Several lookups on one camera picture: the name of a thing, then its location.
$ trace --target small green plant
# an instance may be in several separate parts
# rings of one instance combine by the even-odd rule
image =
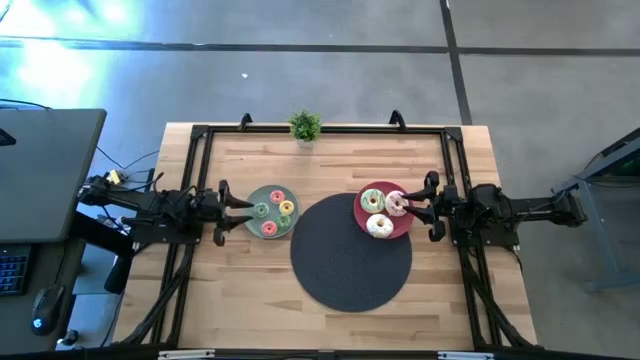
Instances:
[[[293,114],[289,119],[291,135],[303,141],[314,141],[320,135],[320,115],[309,114],[307,110]]]

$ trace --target black round mat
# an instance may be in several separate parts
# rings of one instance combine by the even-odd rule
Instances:
[[[293,231],[291,263],[302,287],[340,311],[375,309],[400,291],[411,269],[411,241],[376,239],[353,215],[356,194],[332,195],[302,214]]]

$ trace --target keyboard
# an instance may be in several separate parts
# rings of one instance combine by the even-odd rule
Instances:
[[[31,245],[0,245],[0,296],[24,293],[30,257]]]

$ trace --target white pot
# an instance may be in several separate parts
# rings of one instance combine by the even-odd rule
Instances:
[[[300,146],[301,148],[307,148],[307,149],[311,149],[315,145],[315,141],[304,141],[302,139],[296,139],[296,142],[298,143],[298,146]]]

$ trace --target donut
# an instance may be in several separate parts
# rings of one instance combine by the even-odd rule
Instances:
[[[269,196],[269,199],[274,204],[280,204],[284,201],[284,193],[282,192],[282,190],[273,190],[271,192],[271,195]]]
[[[379,213],[384,209],[384,194],[378,189],[367,189],[360,196],[360,205],[369,214]]]
[[[253,207],[253,215],[255,215],[256,217],[263,218],[267,216],[267,214],[269,214],[269,205],[267,205],[266,203],[257,203]]]
[[[278,228],[282,230],[286,230],[291,226],[291,216],[289,215],[280,215],[276,219],[276,224],[278,224]]]
[[[387,194],[384,199],[384,208],[391,216],[402,216],[407,213],[403,206],[408,206],[409,201],[403,198],[404,193],[402,191],[394,190]]]
[[[295,206],[293,206],[293,203],[289,200],[285,200],[280,203],[280,212],[282,215],[291,215],[294,209]]]
[[[385,215],[373,214],[367,220],[367,231],[373,237],[384,239],[393,232],[393,223]]]
[[[262,235],[273,236],[278,231],[278,226],[273,221],[265,221],[262,224]]]

